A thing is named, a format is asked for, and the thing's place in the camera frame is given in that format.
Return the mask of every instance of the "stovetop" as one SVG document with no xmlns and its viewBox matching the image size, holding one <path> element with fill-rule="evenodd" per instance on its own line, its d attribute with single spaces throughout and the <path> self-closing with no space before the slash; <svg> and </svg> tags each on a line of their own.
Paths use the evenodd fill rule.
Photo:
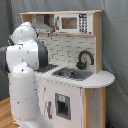
<svg viewBox="0 0 128 128">
<path fill-rule="evenodd" d="M 37 72 L 45 73 L 56 67 L 58 67 L 58 65 L 49 64 L 46 68 L 38 69 Z"/>
</svg>

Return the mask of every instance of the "gray wall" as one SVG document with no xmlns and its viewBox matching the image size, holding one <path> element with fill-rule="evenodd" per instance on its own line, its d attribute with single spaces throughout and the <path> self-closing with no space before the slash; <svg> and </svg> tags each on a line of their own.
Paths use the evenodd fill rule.
<svg viewBox="0 0 128 128">
<path fill-rule="evenodd" d="M 128 0 L 12 0 L 15 27 L 20 12 L 103 9 L 103 69 L 116 80 L 107 87 L 107 121 L 128 128 Z"/>
<path fill-rule="evenodd" d="M 8 45 L 12 33 L 12 16 L 9 0 L 0 0 L 0 47 Z M 0 101 L 9 97 L 8 77 L 0 71 Z"/>
</svg>

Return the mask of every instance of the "microwave window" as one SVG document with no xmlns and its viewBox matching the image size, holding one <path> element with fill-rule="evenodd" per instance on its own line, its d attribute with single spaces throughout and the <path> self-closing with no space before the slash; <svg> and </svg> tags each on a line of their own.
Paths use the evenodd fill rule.
<svg viewBox="0 0 128 128">
<path fill-rule="evenodd" d="M 62 29 L 77 29 L 76 17 L 61 18 L 61 21 Z"/>
</svg>

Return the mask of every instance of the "white tile backsplash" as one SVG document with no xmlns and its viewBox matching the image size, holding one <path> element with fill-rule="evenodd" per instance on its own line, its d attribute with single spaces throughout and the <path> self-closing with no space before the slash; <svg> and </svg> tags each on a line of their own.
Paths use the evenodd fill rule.
<svg viewBox="0 0 128 128">
<path fill-rule="evenodd" d="M 94 55 L 95 37 L 68 36 L 68 35 L 48 35 L 42 34 L 39 39 L 44 42 L 50 52 L 50 64 L 76 67 L 79 53 L 88 50 Z M 88 55 L 83 54 L 82 62 L 87 60 L 87 69 L 93 69 L 94 65 Z"/>
</svg>

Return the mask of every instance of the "faucet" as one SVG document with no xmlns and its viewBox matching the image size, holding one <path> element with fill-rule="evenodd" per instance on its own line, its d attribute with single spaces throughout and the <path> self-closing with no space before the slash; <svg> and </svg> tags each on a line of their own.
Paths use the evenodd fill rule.
<svg viewBox="0 0 128 128">
<path fill-rule="evenodd" d="M 94 65 L 94 58 L 93 58 L 92 54 L 87 50 L 81 51 L 79 54 L 79 62 L 76 64 L 76 67 L 78 67 L 78 69 L 80 69 L 80 70 L 85 69 L 86 65 L 87 65 L 87 61 L 85 61 L 85 63 L 81 62 L 81 57 L 83 54 L 88 54 L 91 59 L 91 65 Z"/>
</svg>

